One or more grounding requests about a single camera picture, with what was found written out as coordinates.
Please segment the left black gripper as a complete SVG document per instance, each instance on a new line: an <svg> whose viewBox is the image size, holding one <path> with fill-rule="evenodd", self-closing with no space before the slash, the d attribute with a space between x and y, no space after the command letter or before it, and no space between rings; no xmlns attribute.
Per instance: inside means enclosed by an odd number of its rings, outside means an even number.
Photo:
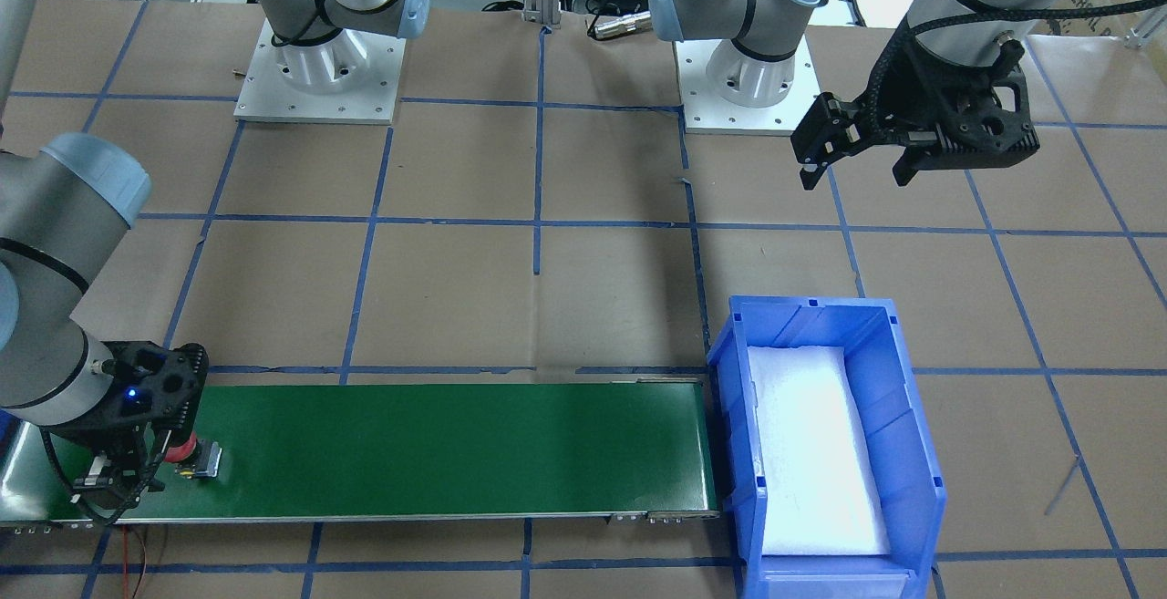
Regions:
<svg viewBox="0 0 1167 599"><path fill-rule="evenodd" d="M904 153L893 179L907 187L918 170L1000 170L1039 151L1027 81L1018 65L1023 46L1006 39L987 67L956 67L908 39L879 91L880 121ZM868 93L843 100L824 91L812 100L790 142L801 163L801 187L813 191L845 156L876 142Z"/></svg>

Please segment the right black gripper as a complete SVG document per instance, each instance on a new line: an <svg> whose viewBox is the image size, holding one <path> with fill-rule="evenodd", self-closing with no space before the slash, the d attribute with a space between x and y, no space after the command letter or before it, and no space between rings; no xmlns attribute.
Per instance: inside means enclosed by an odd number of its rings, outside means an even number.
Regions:
<svg viewBox="0 0 1167 599"><path fill-rule="evenodd" d="M137 426L154 429L146 475L155 476L168 453L193 454L200 439L193 434L201 392L205 386L209 355L204 346L187 343L176 349L149 341L107 342L112 358L103 371L112 371L112 384L88 413L50 432L105 454L135 454L130 436Z"/></svg>

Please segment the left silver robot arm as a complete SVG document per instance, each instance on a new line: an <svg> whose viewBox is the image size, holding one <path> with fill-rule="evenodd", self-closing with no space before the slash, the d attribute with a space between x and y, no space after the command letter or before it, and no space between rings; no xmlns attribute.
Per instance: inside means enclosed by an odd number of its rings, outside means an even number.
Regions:
<svg viewBox="0 0 1167 599"><path fill-rule="evenodd" d="M711 79L741 105L781 100L812 12L829 0L647 0L663 41L718 41ZM831 163L899 146L893 177L1001 170L1037 153L1022 39L1056 0L913 0L854 100L817 96L790 141L812 191Z"/></svg>

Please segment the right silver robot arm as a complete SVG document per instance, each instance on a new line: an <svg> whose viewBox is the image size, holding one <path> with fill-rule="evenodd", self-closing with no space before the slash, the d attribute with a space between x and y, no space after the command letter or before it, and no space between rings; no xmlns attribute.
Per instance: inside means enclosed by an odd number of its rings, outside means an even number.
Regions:
<svg viewBox="0 0 1167 599"><path fill-rule="evenodd" d="M259 0L260 39L236 113L250 121L391 118L396 65L432 0ZM151 343L118 361L74 321L133 228L151 176L125 149L64 133L28 158L4 153L4 412L90 450L95 488L197 450L193 358Z"/></svg>

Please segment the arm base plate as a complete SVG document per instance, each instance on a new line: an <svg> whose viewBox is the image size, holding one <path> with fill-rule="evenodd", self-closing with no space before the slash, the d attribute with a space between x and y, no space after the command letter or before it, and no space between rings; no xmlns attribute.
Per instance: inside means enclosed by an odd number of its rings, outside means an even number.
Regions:
<svg viewBox="0 0 1167 599"><path fill-rule="evenodd" d="M235 107L238 120L392 124L405 39L343 30L321 46L274 41L270 23L263 23Z"/></svg>
<svg viewBox="0 0 1167 599"><path fill-rule="evenodd" d="M788 137L822 92L805 39L780 62L747 57L731 41L676 42L675 53L691 133Z"/></svg>

